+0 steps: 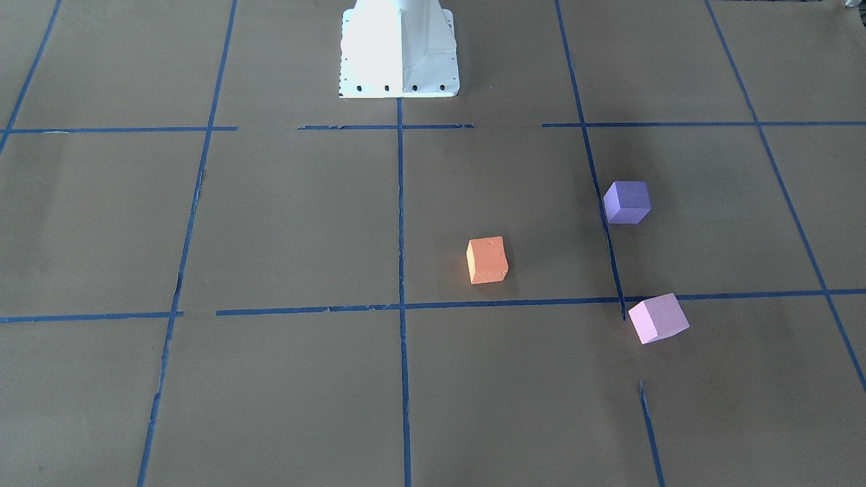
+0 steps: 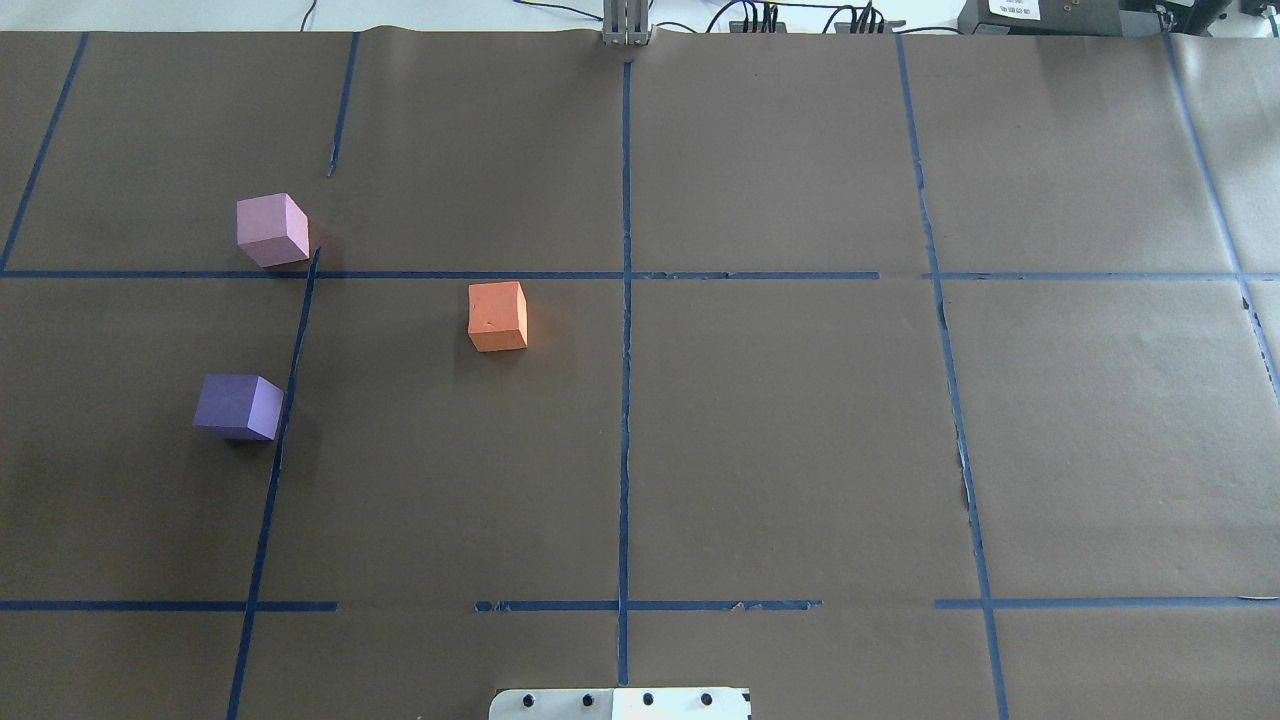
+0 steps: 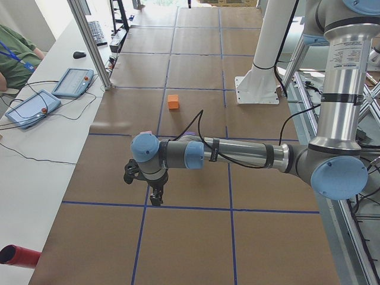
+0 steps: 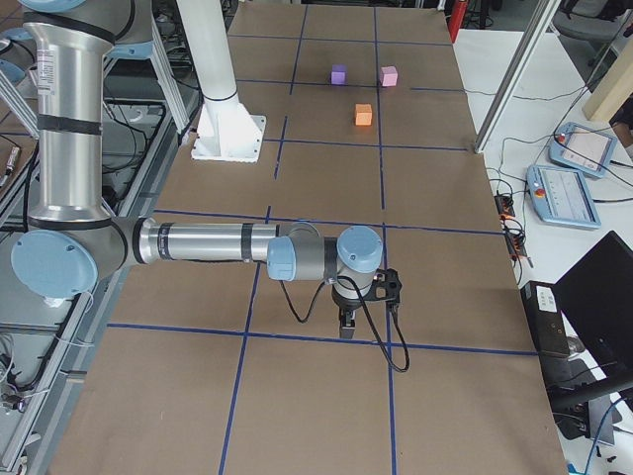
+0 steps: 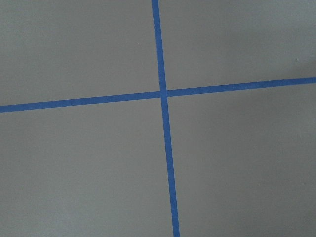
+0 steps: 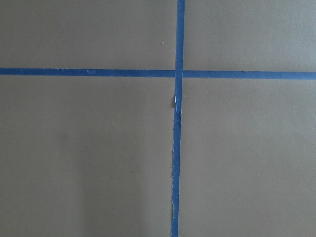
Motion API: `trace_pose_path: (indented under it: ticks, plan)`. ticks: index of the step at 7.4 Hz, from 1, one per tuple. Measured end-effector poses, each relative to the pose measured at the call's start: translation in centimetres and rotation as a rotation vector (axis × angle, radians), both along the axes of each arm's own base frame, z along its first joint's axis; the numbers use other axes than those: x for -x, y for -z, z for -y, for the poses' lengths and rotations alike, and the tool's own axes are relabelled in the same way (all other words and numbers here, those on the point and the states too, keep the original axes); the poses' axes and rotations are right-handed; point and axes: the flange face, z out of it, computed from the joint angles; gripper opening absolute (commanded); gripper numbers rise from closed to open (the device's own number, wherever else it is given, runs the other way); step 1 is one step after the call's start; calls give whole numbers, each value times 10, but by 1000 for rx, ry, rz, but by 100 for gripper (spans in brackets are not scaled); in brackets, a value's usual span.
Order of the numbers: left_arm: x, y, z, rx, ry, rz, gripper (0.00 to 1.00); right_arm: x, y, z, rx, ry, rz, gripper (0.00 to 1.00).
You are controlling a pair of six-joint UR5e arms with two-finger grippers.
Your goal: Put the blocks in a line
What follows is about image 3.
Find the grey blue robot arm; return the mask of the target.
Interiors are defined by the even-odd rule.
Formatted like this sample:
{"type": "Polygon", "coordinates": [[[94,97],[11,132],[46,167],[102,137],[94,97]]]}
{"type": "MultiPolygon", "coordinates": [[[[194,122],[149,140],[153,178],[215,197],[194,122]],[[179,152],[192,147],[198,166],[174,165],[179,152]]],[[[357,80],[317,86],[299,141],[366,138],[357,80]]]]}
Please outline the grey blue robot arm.
{"type": "Polygon", "coordinates": [[[329,44],[318,129],[307,146],[229,141],[186,132],[159,140],[142,133],[132,140],[133,157],[125,166],[124,181],[146,181],[153,190],[151,203],[160,206],[170,168],[200,169],[210,161],[274,168],[301,178],[331,200],[362,192],[368,171],[359,158],[356,129],[371,41],[379,33],[379,2],[308,1],[306,9],[304,39],[329,44]]]}

